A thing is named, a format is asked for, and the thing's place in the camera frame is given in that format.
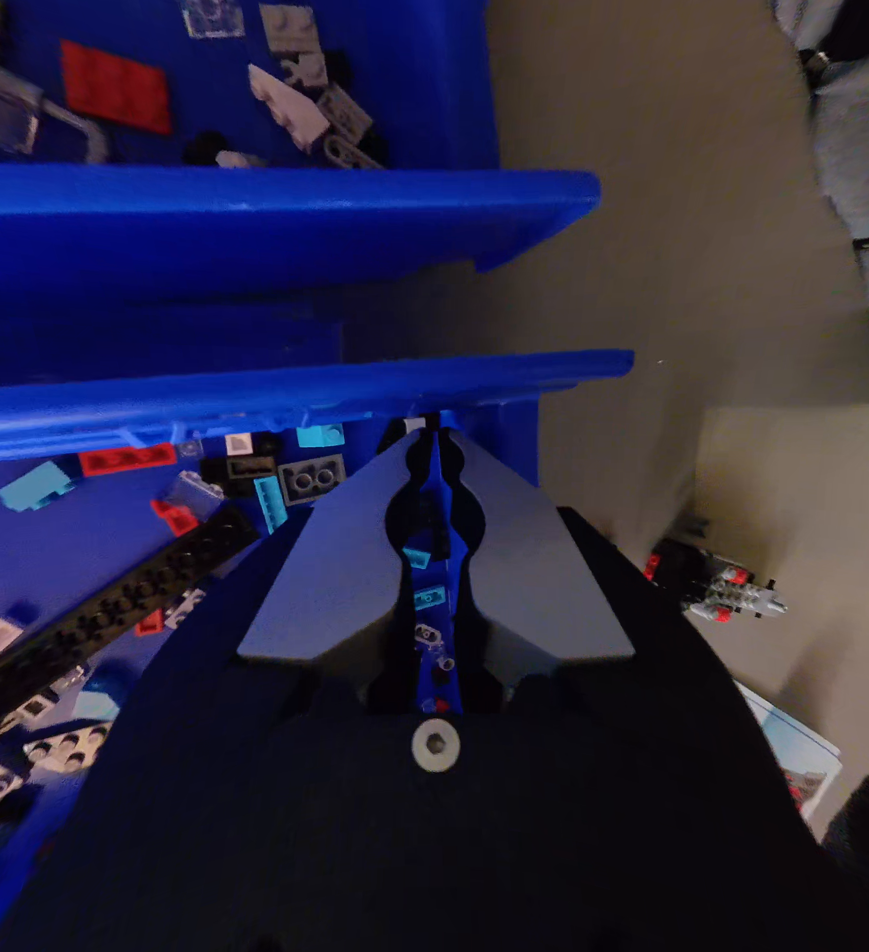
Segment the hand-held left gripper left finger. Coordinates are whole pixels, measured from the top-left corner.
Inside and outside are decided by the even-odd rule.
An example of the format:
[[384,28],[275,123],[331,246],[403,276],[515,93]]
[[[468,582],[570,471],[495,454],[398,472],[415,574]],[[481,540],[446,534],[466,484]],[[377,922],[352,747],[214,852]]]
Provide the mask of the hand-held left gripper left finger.
[[417,428],[314,503],[238,647],[282,673],[345,680],[375,710],[417,710],[418,659],[399,608],[406,559],[389,509],[430,471],[433,432]]

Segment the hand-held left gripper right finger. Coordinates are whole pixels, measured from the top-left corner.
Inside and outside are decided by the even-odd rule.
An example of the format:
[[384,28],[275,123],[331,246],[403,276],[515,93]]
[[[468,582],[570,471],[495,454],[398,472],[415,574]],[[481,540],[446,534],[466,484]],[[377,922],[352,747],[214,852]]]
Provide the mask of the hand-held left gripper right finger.
[[462,710],[499,710],[527,677],[630,660],[630,636],[545,492],[450,427],[438,456],[461,550],[452,636]]

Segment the blue plastic bin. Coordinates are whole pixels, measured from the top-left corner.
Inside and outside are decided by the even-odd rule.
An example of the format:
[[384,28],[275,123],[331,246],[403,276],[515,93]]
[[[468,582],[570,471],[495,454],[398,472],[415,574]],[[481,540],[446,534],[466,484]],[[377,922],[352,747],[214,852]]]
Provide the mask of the blue plastic bin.
[[195,371],[0,387],[0,616],[24,637],[172,541],[150,502],[223,438],[346,425],[348,473],[397,418],[452,411],[529,480],[543,393],[620,378],[632,351],[571,351]]
[[41,123],[0,150],[0,387],[141,376],[261,356],[243,314],[297,292],[505,265],[600,203],[589,172],[500,169],[486,2],[298,2],[387,144],[384,171],[305,155],[249,89],[277,77],[261,2],[195,38],[184,2],[3,2],[0,65],[66,104],[60,42],[166,73],[171,135],[98,121],[110,159]]

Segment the pile of toy bricks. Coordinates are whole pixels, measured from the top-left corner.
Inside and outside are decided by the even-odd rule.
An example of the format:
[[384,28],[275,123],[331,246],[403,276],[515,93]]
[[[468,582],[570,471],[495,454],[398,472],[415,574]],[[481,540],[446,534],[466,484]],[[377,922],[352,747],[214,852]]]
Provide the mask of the pile of toy bricks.
[[[387,144],[373,119],[352,98],[342,51],[325,51],[310,6],[259,4],[267,48],[282,70],[277,77],[249,65],[253,98],[305,155],[320,147],[342,170],[381,170]],[[4,3],[0,2],[0,41]],[[86,164],[104,164],[110,145],[104,121],[140,132],[171,135],[170,87],[156,66],[75,43],[60,42],[66,104],[51,101],[34,83],[0,65],[0,150],[31,156],[44,120],[66,125],[83,138]]]
[[[437,437],[436,430],[428,429],[433,432],[432,458]],[[415,462],[410,462],[410,468],[413,489],[399,493],[388,513],[390,536],[400,543],[407,562],[399,608],[407,607],[406,577],[410,570],[410,560],[402,543],[411,541],[424,528],[423,516],[429,514],[420,501],[427,495],[429,478],[425,482],[420,480],[421,467]],[[320,492],[322,497],[330,491],[328,482],[319,476],[311,478],[308,488]],[[269,547],[282,546],[284,559],[279,567],[305,522],[290,517],[282,529],[270,536]],[[35,714],[39,719],[59,700],[58,682],[66,681],[68,675],[85,666],[132,625],[183,601],[211,573],[243,555],[260,539],[251,519],[241,509],[232,504],[218,506],[205,522],[198,522],[104,589],[41,626],[22,645],[0,650],[0,739],[31,722],[33,707],[38,707]],[[416,620],[421,606],[422,602],[416,601],[414,607],[407,608],[410,622]],[[437,665],[433,660],[419,660],[418,664],[417,704],[420,705],[430,695],[437,695],[430,676]],[[31,768],[29,753],[0,757],[0,803],[9,796],[17,799],[16,792]]]

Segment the partly built toy brick model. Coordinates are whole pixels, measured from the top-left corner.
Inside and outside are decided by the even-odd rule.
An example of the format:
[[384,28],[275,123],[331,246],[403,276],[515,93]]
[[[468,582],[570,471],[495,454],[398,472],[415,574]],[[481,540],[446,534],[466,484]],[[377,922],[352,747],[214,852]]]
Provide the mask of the partly built toy brick model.
[[653,547],[643,574],[685,614],[726,624],[739,614],[777,618],[789,608],[775,581],[761,585],[744,565],[688,541],[665,537]]

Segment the instruction booklet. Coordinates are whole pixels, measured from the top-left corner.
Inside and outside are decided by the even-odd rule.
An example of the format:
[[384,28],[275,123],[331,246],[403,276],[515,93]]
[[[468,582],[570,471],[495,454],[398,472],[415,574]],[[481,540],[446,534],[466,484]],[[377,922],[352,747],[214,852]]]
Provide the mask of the instruction booklet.
[[810,825],[842,770],[840,750],[750,688],[736,685],[772,749],[798,814]]

